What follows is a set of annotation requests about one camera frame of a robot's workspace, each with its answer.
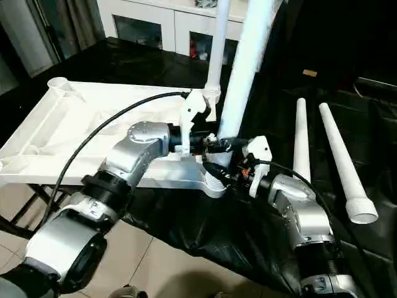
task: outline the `glass cabinet door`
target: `glass cabinet door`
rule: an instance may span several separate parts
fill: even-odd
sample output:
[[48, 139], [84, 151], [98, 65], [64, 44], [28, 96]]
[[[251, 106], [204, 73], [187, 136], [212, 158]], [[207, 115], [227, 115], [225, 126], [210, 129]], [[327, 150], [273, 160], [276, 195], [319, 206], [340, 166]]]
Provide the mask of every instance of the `glass cabinet door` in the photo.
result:
[[107, 37], [175, 51], [174, 11], [126, 0], [97, 0]]
[[[184, 12], [175, 12], [176, 52], [191, 58], [209, 61], [216, 19]], [[223, 64], [232, 65], [242, 23], [228, 22]]]

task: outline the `black cable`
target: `black cable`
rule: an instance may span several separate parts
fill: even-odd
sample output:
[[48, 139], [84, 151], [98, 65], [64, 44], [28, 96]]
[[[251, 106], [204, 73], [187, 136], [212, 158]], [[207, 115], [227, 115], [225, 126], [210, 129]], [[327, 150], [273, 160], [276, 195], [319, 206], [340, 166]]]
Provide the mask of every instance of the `black cable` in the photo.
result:
[[138, 107], [138, 106], [140, 106], [142, 104], [146, 104], [147, 102], [153, 101], [155, 99], [159, 99], [159, 98], [163, 98], [163, 97], [169, 97], [169, 96], [178, 96], [178, 95], [182, 96], [183, 98], [186, 98], [189, 94], [190, 94], [189, 92], [170, 92], [170, 93], [163, 93], [163, 94], [158, 94], [158, 95], [155, 95], [155, 96], [151, 96], [149, 98], [143, 99], [141, 101], [138, 101], [138, 102], [126, 107], [125, 109], [123, 109], [120, 112], [118, 112], [115, 115], [113, 115], [111, 118], [107, 119], [104, 123], [100, 124], [100, 126], [98, 126], [93, 132], [91, 132], [90, 135], [80, 144], [80, 146], [78, 146], [76, 151], [74, 151], [74, 153], [70, 156], [69, 160], [66, 162], [65, 166], [62, 169], [61, 174], [58, 177], [58, 180], [56, 181], [55, 187], [52, 190], [50, 201], [47, 204], [47, 207], [46, 207], [45, 212], [44, 212], [43, 219], [39, 223], [38, 227], [42, 227], [43, 224], [45, 224], [45, 222], [51, 216], [52, 205], [54, 203], [54, 200], [55, 200], [55, 197], [56, 197], [56, 193], [58, 192], [58, 190], [60, 188], [60, 185], [61, 185], [61, 182], [63, 180], [63, 177], [65, 176], [66, 171], [70, 167], [70, 164], [73, 162], [73, 160], [79, 154], [79, 152], [87, 145], [87, 143], [89, 141], [91, 141], [91, 139], [93, 137], [95, 137], [106, 125], [110, 124], [112, 121], [114, 121], [115, 119], [117, 119], [120, 116], [124, 115], [125, 113], [129, 112], [130, 110], [132, 110], [132, 109], [134, 109], [134, 108], [136, 108], [136, 107]]
[[[290, 169], [290, 168], [288, 168], [288, 167], [286, 167], [286, 166], [283, 166], [283, 165], [280, 165], [280, 164], [278, 164], [278, 163], [275, 163], [274, 161], [256, 160], [256, 163], [257, 163], [257, 164], [262, 164], [262, 165], [274, 166], [274, 167], [276, 167], [276, 168], [280, 168], [280, 169], [282, 169], [282, 170], [284, 170], [284, 171], [286, 171], [286, 172], [288, 172], [288, 173], [290, 173], [290, 174], [296, 176], [296, 177], [299, 178], [302, 182], [304, 182], [308, 187], [310, 187], [310, 189], [316, 194], [316, 198], [318, 199], [320, 205], [323, 207], [325, 213], [327, 214], [328, 219], [329, 219], [329, 224], [330, 224], [330, 226], [331, 226], [331, 229], [332, 229], [333, 232], [334, 232], [335, 241], [336, 241], [336, 243], [337, 243], [339, 249], [341, 249], [341, 248], [342, 248], [341, 239], [339, 238], [338, 235], [336, 235], [336, 230], [332, 227], [333, 224], [332, 224], [332, 217], [331, 217], [331, 215], [334, 215], [334, 213], [330, 210], [330, 208], [329, 208], [327, 202], [325, 201], [325, 199], [324, 199], [323, 195], [320, 193], [320, 191], [319, 191], [313, 184], [311, 184], [307, 179], [305, 179], [301, 174], [297, 173], [297, 172], [294, 171], [293, 169]], [[350, 228], [349, 226], [346, 227], [346, 225], [342, 225], [342, 226], [343, 226], [343, 228], [345, 229], [345, 231], [349, 234], [349, 236], [351, 237], [351, 239], [352, 239], [352, 241], [353, 241], [353, 245], [354, 245], [354, 246], [356, 247], [356, 249], [359, 251], [359, 254], [360, 254], [361, 258], [363, 259], [364, 265], [365, 265], [365, 267], [367, 268], [367, 271], [369, 272], [369, 274], [370, 274], [370, 276], [371, 276], [371, 279], [372, 279], [372, 282], [373, 282], [373, 281], [374, 281], [374, 278], [375, 278], [375, 276], [376, 276], [376, 274], [373, 272], [373, 270], [372, 270], [372, 268], [371, 268], [371, 266], [370, 266], [370, 264], [369, 264], [369, 261], [368, 261], [367, 255], [366, 255], [365, 252], [364, 252], [364, 249], [361, 247], [361, 244], [359, 243], [357, 237], [354, 235], [354, 233], [353, 233], [353, 231], [351, 230], [351, 228]], [[363, 286], [361, 286], [361, 290], [366, 292], [366, 289], [365, 289]]]

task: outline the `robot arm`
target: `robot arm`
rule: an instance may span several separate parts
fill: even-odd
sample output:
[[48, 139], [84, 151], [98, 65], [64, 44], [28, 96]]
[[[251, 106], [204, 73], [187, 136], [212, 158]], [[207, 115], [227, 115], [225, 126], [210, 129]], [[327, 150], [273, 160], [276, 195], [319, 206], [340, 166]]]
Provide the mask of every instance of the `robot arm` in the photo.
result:
[[[0, 276], [0, 297], [52, 298], [76, 292], [91, 280], [106, 250], [105, 234], [124, 215], [125, 210], [149, 164], [167, 156], [169, 148], [182, 144], [172, 141], [178, 127], [164, 123], [139, 122], [118, 142], [94, 176], [83, 179], [84, 187], [71, 198], [71, 204], [58, 212], [29, 241], [21, 265]], [[197, 143], [192, 137], [190, 145]], [[200, 136], [198, 147], [206, 152], [228, 151], [246, 141], [211, 140]], [[265, 137], [257, 137], [243, 148], [251, 155], [270, 160]], [[205, 165], [224, 184], [241, 185], [219, 166]], [[351, 276], [332, 234], [329, 219], [303, 182], [278, 175], [271, 184], [263, 183], [269, 167], [254, 165], [253, 176], [244, 176], [251, 196], [259, 186], [269, 188], [269, 203], [286, 220], [292, 249], [301, 273], [302, 294], [307, 297], [363, 298]], [[35, 281], [31, 285], [27, 280]]]
[[32, 237], [22, 264], [0, 277], [0, 297], [51, 298], [84, 288], [106, 250], [104, 235], [124, 215], [149, 164], [168, 148], [167, 124], [133, 125], [98, 172], [84, 177], [71, 204]]

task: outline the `pipe end cap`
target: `pipe end cap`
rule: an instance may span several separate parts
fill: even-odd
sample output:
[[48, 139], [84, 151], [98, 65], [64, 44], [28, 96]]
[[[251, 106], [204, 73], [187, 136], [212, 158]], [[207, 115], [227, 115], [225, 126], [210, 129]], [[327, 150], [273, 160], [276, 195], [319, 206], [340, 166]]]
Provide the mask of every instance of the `pipe end cap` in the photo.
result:
[[367, 197], [355, 197], [346, 202], [347, 215], [354, 224], [366, 225], [376, 222], [379, 215], [373, 202]]

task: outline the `curtain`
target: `curtain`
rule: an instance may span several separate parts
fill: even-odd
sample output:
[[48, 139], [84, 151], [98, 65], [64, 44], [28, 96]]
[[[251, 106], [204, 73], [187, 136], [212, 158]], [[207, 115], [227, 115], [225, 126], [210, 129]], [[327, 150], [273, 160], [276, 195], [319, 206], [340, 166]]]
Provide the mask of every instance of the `curtain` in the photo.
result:
[[97, 42], [89, 0], [56, 0], [56, 8], [72, 55]]

